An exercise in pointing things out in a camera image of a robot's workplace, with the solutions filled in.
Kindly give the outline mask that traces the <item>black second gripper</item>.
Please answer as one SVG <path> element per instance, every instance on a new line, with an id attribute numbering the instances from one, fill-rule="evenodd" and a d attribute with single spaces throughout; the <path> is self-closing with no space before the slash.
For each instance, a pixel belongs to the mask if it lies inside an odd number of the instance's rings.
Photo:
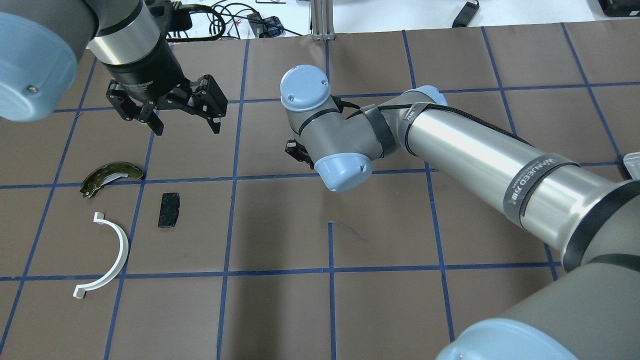
<path id="1" fill-rule="evenodd" d="M 102 64 L 115 81 L 110 82 L 105 97 L 123 120 L 138 121 L 162 136 L 164 125 L 153 101 L 173 92 L 177 109 L 205 119 L 214 134 L 220 133 L 227 97 L 210 74 L 190 81 L 171 48 L 155 47 L 146 57 L 128 64 Z"/>

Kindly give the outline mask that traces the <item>second grey blue robot arm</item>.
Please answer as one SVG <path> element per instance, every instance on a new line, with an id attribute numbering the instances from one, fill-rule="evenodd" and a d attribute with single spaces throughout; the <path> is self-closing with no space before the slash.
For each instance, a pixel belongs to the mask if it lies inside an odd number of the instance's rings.
<path id="1" fill-rule="evenodd" d="M 158 111 L 178 110 L 221 129 L 228 100 L 212 75 L 189 80 L 167 36 L 189 30 L 212 7 L 173 0 L 3 0 L 0 14 L 0 114 L 44 119 L 75 82 L 89 49 L 112 79 L 105 96 L 125 121 L 163 133 Z"/>

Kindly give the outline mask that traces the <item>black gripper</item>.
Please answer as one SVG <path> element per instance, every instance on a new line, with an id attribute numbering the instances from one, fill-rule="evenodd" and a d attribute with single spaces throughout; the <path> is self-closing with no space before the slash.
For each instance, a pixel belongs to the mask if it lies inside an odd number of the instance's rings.
<path id="1" fill-rule="evenodd" d="M 298 143 L 296 140 L 286 141 L 285 153 L 300 163 L 306 163 L 310 167 L 310 170 L 314 170 L 314 162 L 306 147 Z"/>

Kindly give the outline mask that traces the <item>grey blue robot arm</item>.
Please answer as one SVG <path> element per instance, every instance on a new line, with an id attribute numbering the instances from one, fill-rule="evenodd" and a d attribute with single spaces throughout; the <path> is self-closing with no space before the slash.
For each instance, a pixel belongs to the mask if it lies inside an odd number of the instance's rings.
<path id="1" fill-rule="evenodd" d="M 615 183 L 448 106 L 433 86 L 344 118 L 326 73 L 300 64 L 279 83 L 294 132 L 286 152 L 332 192 L 364 182 L 398 148 L 456 180 L 560 252 L 566 274 L 469 326 L 439 360 L 637 360 L 639 182 Z"/>

